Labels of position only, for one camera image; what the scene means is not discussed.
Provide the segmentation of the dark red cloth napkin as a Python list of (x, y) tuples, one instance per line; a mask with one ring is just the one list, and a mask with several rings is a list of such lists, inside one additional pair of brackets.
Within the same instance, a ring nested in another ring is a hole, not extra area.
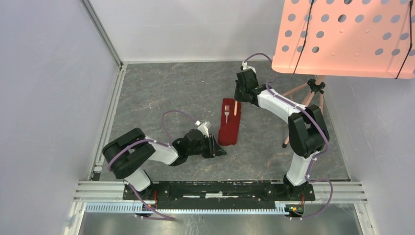
[[(238, 140), (238, 131), (241, 119), (241, 102), (238, 101), (237, 116), (233, 115), (235, 99), (224, 98), (221, 108), (221, 124), (218, 132), (218, 143), (222, 146), (236, 145)], [(224, 108), (225, 105), (230, 106), (230, 114), (228, 123), (225, 123)]]

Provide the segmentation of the metal fork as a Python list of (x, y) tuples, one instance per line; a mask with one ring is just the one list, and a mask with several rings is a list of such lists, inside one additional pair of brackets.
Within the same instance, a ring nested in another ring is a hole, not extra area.
[(225, 108), (224, 108), (225, 123), (228, 123), (229, 114), (230, 114), (230, 106), (225, 105)]

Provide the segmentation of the wooden handled spoon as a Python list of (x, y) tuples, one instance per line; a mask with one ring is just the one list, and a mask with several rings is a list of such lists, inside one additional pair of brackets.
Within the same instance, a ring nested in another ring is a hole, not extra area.
[(238, 101), (235, 101), (235, 103), (234, 103), (234, 110), (233, 110), (233, 115), (235, 117), (237, 116), (237, 112), (238, 112)]

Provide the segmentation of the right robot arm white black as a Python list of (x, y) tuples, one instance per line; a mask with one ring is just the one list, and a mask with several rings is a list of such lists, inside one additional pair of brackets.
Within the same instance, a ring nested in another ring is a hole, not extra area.
[(327, 150), (329, 134), (321, 109), (291, 101), (268, 84), (260, 85), (252, 69), (242, 70), (236, 76), (234, 98), (237, 101), (268, 110), (288, 124), (293, 158), (283, 178), (282, 192), (287, 199), (295, 200), (306, 192), (311, 168)]

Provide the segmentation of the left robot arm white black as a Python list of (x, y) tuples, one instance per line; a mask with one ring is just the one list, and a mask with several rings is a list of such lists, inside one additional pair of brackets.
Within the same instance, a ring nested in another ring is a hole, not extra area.
[(134, 128), (105, 145), (102, 154), (108, 163), (108, 170), (117, 179), (132, 185), (136, 195), (145, 200), (154, 193), (152, 181), (142, 169), (146, 161), (178, 166), (185, 163), (190, 156), (201, 155), (209, 159), (227, 153), (214, 135), (205, 135), (198, 129), (191, 129), (182, 138), (167, 144), (146, 136), (140, 128)]

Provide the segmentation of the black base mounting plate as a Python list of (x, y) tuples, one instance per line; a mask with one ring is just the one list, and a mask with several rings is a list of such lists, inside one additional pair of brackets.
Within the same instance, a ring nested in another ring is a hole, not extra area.
[(275, 202), (315, 201), (313, 186), (282, 181), (159, 181), (140, 192), (157, 209), (273, 209)]

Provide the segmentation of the pink tripod stand legs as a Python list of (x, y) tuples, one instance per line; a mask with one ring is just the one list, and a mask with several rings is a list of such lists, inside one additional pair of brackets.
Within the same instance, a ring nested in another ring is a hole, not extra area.
[(325, 88), (325, 83), (324, 80), (326, 79), (326, 75), (315, 75), (315, 78), (309, 79), (307, 81), (307, 83), (304, 83), (286, 93), (283, 94), (284, 97), (288, 97), (290, 96), (292, 98), (292, 95), (301, 90), (304, 89), (306, 87), (310, 88), (310, 92), (306, 95), (306, 97), (304, 98), (302, 104), (305, 106), (308, 106), (310, 104), (310, 102), (312, 101), (313, 97), (316, 94), (320, 94), (320, 104), (319, 107), (323, 108), (323, 102), (324, 102), (324, 91), (323, 89)]

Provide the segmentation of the pink perforated stand tray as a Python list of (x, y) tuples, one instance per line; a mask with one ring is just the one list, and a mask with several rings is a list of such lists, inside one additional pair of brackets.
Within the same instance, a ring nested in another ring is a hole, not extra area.
[(413, 79), (412, 0), (287, 0), (272, 69), (279, 73)]

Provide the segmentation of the aluminium frame rail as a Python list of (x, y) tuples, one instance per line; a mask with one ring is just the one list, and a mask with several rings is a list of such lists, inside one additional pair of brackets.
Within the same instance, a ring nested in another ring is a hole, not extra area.
[(80, 0), (81, 4), (83, 5), (85, 11), (87, 12), (93, 26), (95, 27), (99, 37), (103, 41), (105, 47), (107, 48), (110, 56), (112, 57), (113, 61), (117, 64), (119, 68), (123, 66), (123, 62), (117, 53), (113, 43), (111, 42), (110, 37), (108, 36), (101, 20), (99, 19), (98, 14), (96, 13), (92, 3), (90, 0)]

